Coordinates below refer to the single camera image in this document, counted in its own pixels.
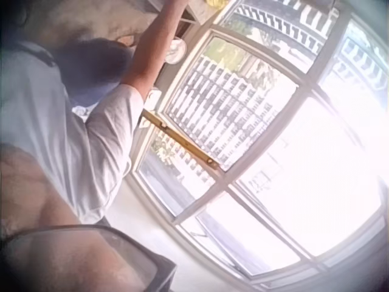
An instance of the round object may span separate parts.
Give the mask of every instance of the round object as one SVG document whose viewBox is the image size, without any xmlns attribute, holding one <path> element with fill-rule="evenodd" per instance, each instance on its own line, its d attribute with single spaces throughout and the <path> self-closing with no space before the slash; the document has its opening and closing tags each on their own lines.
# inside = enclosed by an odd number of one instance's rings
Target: round object
<svg viewBox="0 0 389 292">
<path fill-rule="evenodd" d="M 187 44 L 180 38 L 175 38 L 170 44 L 170 50 L 167 53 L 165 62 L 168 64 L 177 64 L 185 56 L 187 52 Z"/>
</svg>

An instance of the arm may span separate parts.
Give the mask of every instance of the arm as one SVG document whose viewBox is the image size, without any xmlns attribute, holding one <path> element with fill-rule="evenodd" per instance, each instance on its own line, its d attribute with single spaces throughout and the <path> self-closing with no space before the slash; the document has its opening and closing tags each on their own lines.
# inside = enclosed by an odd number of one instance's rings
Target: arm
<svg viewBox="0 0 389 292">
<path fill-rule="evenodd" d="M 93 190 L 94 198 L 100 202 L 94 210 L 83 206 L 83 210 L 89 210 L 89 215 L 83 217 L 85 222 L 103 216 L 122 182 L 143 102 L 164 63 L 188 2 L 168 1 L 142 36 L 122 84 L 96 106 L 85 124 L 88 142 L 84 143 L 87 147 L 80 163 L 84 169 L 74 180 L 79 181 L 79 193 Z"/>
<path fill-rule="evenodd" d="M 131 68 L 122 83 L 136 88 L 143 100 L 158 77 L 188 0 L 166 0 L 162 11 L 142 35 Z"/>
</svg>

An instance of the window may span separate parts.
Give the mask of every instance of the window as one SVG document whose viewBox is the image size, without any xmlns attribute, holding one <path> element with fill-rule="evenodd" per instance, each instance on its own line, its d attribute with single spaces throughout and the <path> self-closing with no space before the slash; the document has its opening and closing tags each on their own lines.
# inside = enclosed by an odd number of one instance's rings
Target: window
<svg viewBox="0 0 389 292">
<path fill-rule="evenodd" d="M 205 60 L 215 65 L 214 71 L 201 71 Z M 259 137 L 259 128 L 264 130 L 271 123 L 272 119 L 265 119 L 264 115 L 271 113 L 275 117 L 297 86 L 259 58 L 220 38 L 209 42 L 194 69 L 198 80 L 208 80 L 208 90 L 201 92 L 189 74 L 167 114 L 228 170 Z M 218 84 L 218 78 L 213 78 L 218 71 L 222 73 L 217 76 L 229 74 L 235 78 Z M 261 120 L 262 124 L 250 130 L 249 117 Z"/>
<path fill-rule="evenodd" d="M 275 51 L 307 72 L 338 18 L 299 0 L 243 0 L 223 26 Z"/>
<path fill-rule="evenodd" d="M 138 131 L 131 179 L 210 265 L 260 291 L 322 279 L 388 227 L 387 47 L 347 7 L 222 15 Z"/>
</svg>

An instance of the tree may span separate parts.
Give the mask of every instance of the tree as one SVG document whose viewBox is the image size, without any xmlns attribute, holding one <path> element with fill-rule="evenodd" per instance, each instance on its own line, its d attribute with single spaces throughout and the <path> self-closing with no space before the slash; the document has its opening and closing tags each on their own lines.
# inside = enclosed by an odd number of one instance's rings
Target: tree
<svg viewBox="0 0 389 292">
<path fill-rule="evenodd" d="M 157 136 L 151 143 L 151 149 L 158 155 L 159 159 L 169 167 L 173 166 L 172 159 L 176 155 L 175 152 L 168 147 L 166 142 L 161 137 Z"/>
</svg>

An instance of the skin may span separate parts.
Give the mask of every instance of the skin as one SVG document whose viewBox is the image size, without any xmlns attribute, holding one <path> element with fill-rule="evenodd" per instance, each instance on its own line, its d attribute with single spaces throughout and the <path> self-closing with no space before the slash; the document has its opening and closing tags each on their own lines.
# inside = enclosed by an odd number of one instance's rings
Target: skin
<svg viewBox="0 0 389 292">
<path fill-rule="evenodd" d="M 145 100 L 153 86 L 188 0 L 169 0 L 138 44 L 122 80 Z M 33 228 L 81 224 L 45 176 L 21 149 L 1 146 L 1 238 Z M 126 262 L 96 233 L 52 237 L 22 245 L 15 255 L 35 291 L 142 291 Z"/>
</svg>

